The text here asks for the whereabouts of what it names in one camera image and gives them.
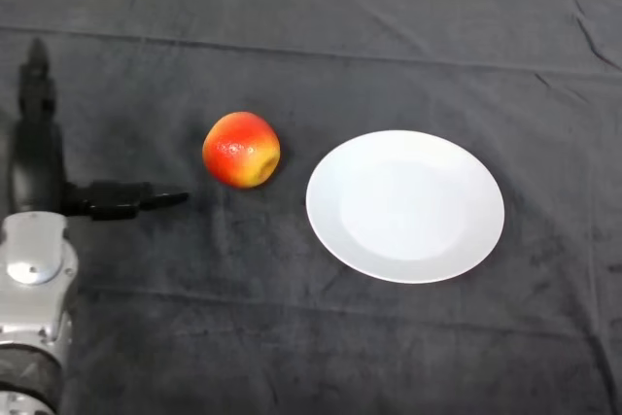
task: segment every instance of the white plate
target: white plate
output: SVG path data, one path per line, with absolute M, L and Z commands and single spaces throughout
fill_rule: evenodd
M 416 131 L 354 138 L 318 164 L 307 214 L 336 257 L 378 279 L 420 284 L 472 269 L 497 244 L 503 198 L 471 153 Z

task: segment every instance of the apple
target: apple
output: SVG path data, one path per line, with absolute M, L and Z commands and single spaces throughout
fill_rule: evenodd
M 212 127 L 203 143 L 203 163 L 221 182 L 249 189 L 274 172 L 281 146 L 276 133 L 261 117 L 234 112 Z

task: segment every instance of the black cloth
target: black cloth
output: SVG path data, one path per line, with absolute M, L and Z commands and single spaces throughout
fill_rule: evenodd
M 34 36 L 72 179 L 192 194 L 71 221 L 63 413 L 620 413 L 622 0 L 0 0 L 3 137 Z M 281 138 L 257 190 L 202 165 L 237 110 Z M 389 128 L 447 138 L 498 180 L 501 241 L 469 273 L 374 280 L 311 230 L 321 157 Z

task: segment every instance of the plate rim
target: plate rim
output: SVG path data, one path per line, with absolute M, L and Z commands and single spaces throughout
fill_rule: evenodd
M 379 275 L 379 274 L 376 274 L 376 273 L 373 273 L 373 272 L 364 271 L 361 268 L 356 267 L 350 261 L 348 261 L 348 260 L 344 259 L 342 256 L 338 255 L 333 250 L 333 248 L 328 244 L 328 242 L 326 242 L 322 238 L 322 235 L 319 233 L 319 231 L 317 229 L 317 224 L 313 220 L 313 216 L 311 215 L 311 210 L 310 210 L 310 207 L 309 207 L 310 206 L 310 204 L 309 204 L 309 193 L 311 191 L 310 188 L 311 188 L 312 182 L 317 177 L 318 169 L 320 168 L 320 166 L 323 164 L 323 162 L 331 154 L 333 154 L 335 151 L 337 151 L 341 147 L 343 147 L 345 145 L 348 145 L 348 144 L 351 144 L 351 143 L 353 143 L 354 141 L 356 141 L 358 139 L 369 137 L 370 135 L 375 135 L 375 134 L 379 134 L 379 133 L 384 133 L 384 134 L 387 134 L 387 133 L 393 133 L 393 134 L 396 134 L 396 133 L 418 134 L 418 135 L 424 135 L 426 137 L 430 137 L 430 138 L 435 139 L 435 140 L 440 140 L 440 141 L 442 141 L 444 143 L 448 143 L 451 146 L 453 146 L 456 149 L 458 149 L 459 151 L 461 151 L 462 153 L 466 153 L 469 157 L 472 157 L 490 175 L 490 177 L 492 178 L 493 182 L 495 183 L 495 187 L 497 188 L 497 193 L 499 195 L 499 200 L 501 201 L 501 223 L 500 223 L 500 226 L 499 226 L 499 232 L 497 234 L 497 238 L 496 238 L 495 242 L 492 244 L 490 249 L 487 249 L 488 251 L 486 252 L 485 255 L 482 256 L 482 259 L 480 259 L 478 262 L 476 262 L 474 264 L 469 265 L 466 268 L 461 268 L 459 271 L 457 271 L 455 273 L 439 276 L 439 277 L 434 278 L 434 279 L 403 279 L 403 280 L 402 279 L 394 279 L 394 278 L 388 278 L 386 276 L 383 277 L 382 275 Z M 318 238 L 318 240 L 320 240 L 320 243 L 322 243 L 324 248 L 326 248 L 331 255 L 333 255 L 335 258 L 340 260 L 345 265 L 351 267 L 355 271 L 360 272 L 361 274 L 364 274 L 365 276 L 369 276 L 369 277 L 372 277 L 374 279 L 379 279 L 381 281 L 392 282 L 392 283 L 395 283 L 395 284 L 410 284 L 410 285 L 413 285 L 413 284 L 433 284 L 435 282 L 447 281 L 449 279 L 453 279 L 455 277 L 458 277 L 458 276 L 461 276 L 463 274 L 466 274 L 467 272 L 471 271 L 471 269 L 473 269 L 476 266 L 478 266 L 482 261 L 484 261 L 484 259 L 486 259 L 488 256 L 490 256 L 490 254 L 493 252 L 493 250 L 495 250 L 495 248 L 499 244 L 499 241 L 501 240 L 501 235 L 503 234 L 503 228 L 505 227 L 505 201 L 503 199 L 503 193 L 501 192 L 501 187 L 499 186 L 499 183 L 497 182 L 497 179 L 495 178 L 495 176 L 493 176 L 492 172 L 488 169 L 488 167 L 486 167 L 486 165 L 484 165 L 484 163 L 481 160 L 479 160 L 479 158 L 476 157 L 473 153 L 471 153 L 467 149 L 463 148 L 462 146 L 458 145 L 457 143 L 454 143 L 453 141 L 447 140 L 446 138 L 443 138 L 443 137 L 440 137 L 440 136 L 432 135 L 431 133 L 426 133 L 426 132 L 423 132 L 423 131 L 416 131 L 416 130 L 398 130 L 398 129 L 394 129 L 394 130 L 370 131 L 368 133 L 364 133 L 363 135 L 358 135 L 358 136 L 355 136 L 354 138 L 350 138 L 349 140 L 346 140 L 346 141 L 340 143 L 339 145 L 335 146 L 334 148 L 332 148 L 316 164 L 315 168 L 313 169 L 313 172 L 311 173 L 311 176 L 309 177 L 309 181 L 307 183 L 307 190 L 306 190 L 306 194 L 305 194 L 305 208 L 306 208 L 306 212 L 307 212 L 307 219 L 309 221 L 309 224 L 311 224 L 311 229 L 315 233 L 315 235 Z

